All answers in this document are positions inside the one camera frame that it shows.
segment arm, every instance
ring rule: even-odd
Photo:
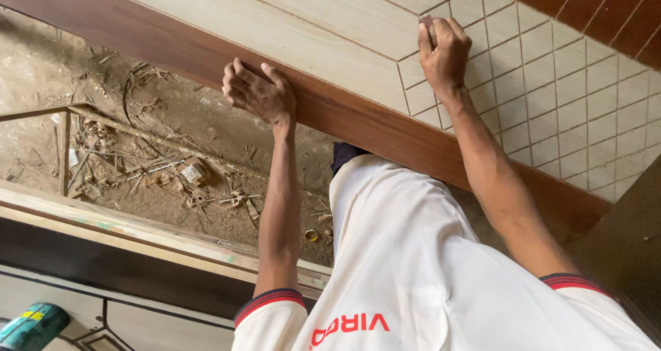
[[[463,79],[471,40],[452,18],[434,18],[439,46],[420,25],[420,63],[434,93],[450,114],[468,181],[512,257],[537,277],[578,273],[551,237],[532,195],[479,117]]]
[[[262,64],[267,82],[235,59],[225,68],[223,92],[233,107],[273,125],[275,147],[269,191],[259,228],[259,272],[253,297],[272,289],[298,287],[300,195],[297,186],[294,132],[296,98],[276,68]]]

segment red sleeve trim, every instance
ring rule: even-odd
[[[581,275],[576,275],[575,273],[553,273],[539,279],[553,290],[562,288],[582,288],[596,291],[607,297],[613,298],[593,281],[585,279]]]
[[[266,306],[269,303],[280,301],[292,301],[305,307],[303,303],[303,295],[294,289],[282,288],[273,289],[252,298],[246,303],[234,317],[234,325],[238,327],[241,322],[248,317],[253,311],[260,307]]]

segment dirt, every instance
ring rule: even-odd
[[[122,110],[122,93],[129,72],[140,65],[139,60],[0,9],[0,63],[2,111],[89,102],[101,115],[129,124]],[[270,127],[248,113],[233,110],[221,93],[208,87],[152,66],[141,68],[139,73],[144,74],[144,83],[134,84],[126,100],[133,124],[176,143],[255,169],[263,177],[221,176],[217,184],[202,187],[207,192],[203,192],[203,197],[222,200],[230,198],[232,192],[259,195],[252,201],[261,211],[273,150]],[[120,168],[159,157],[141,139],[107,127],[92,127],[93,123],[73,117],[71,148],[78,149],[79,160],[85,152],[79,149],[90,149],[99,134],[104,137],[93,150],[114,154],[111,162],[116,157]],[[3,154],[0,172],[5,179],[56,193],[57,140],[51,117],[0,125],[5,139],[0,141]],[[303,188],[302,259],[332,266],[332,238],[325,233],[333,229],[332,221],[319,220],[319,213],[328,211],[328,185],[332,179],[329,165],[335,139],[302,125],[296,134],[297,168]],[[159,145],[154,148],[162,154],[174,151]],[[177,154],[177,160],[183,158]],[[97,205],[257,246],[258,229],[243,205],[232,208],[231,203],[215,200],[208,205],[186,207],[186,200],[196,188],[183,182],[186,191],[184,194],[178,191],[176,166],[128,181],[127,177],[108,177],[111,173],[111,166],[90,156],[70,192],[82,191],[83,200]],[[475,197],[451,189],[482,241],[505,251]],[[303,231],[308,228],[314,228],[323,243],[309,244],[303,237]]]

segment wooden beam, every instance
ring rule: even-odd
[[[259,270],[259,259],[248,246],[222,241],[209,235],[98,205],[46,194],[12,182],[0,180],[0,206],[240,271],[256,274]],[[34,224],[31,220],[19,221]],[[302,292],[307,293],[310,298],[318,299],[321,290],[330,279],[332,269],[304,260],[299,260],[298,266]]]
[[[0,3],[217,90],[224,66],[234,58],[263,77],[259,66],[269,62],[293,85],[299,123],[455,186],[471,188],[454,136],[131,0]],[[551,224],[581,232],[611,209],[612,204],[598,196],[524,165],[515,167]]]
[[[60,195],[69,194],[69,138],[71,131],[71,113],[63,111],[60,113]]]
[[[66,111],[67,108],[69,107],[78,107],[81,105],[86,105],[86,103],[72,103],[72,104],[58,105],[55,107],[48,107],[48,108],[34,108],[32,110],[21,110],[21,111],[13,111],[8,113],[0,113],[0,123],[3,121],[16,120],[18,118],[28,118],[28,117],[35,117],[35,116],[49,115],[53,113],[63,112]]]

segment hand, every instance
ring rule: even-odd
[[[438,98],[447,102],[464,87],[468,51],[473,42],[454,18],[434,18],[433,22],[438,47],[432,50],[429,30],[421,23],[418,34],[420,64]]]
[[[225,67],[223,93],[232,107],[241,108],[273,125],[274,131],[287,131],[296,125],[296,98],[292,86],[267,63],[262,70],[273,84],[248,71],[237,58]]]

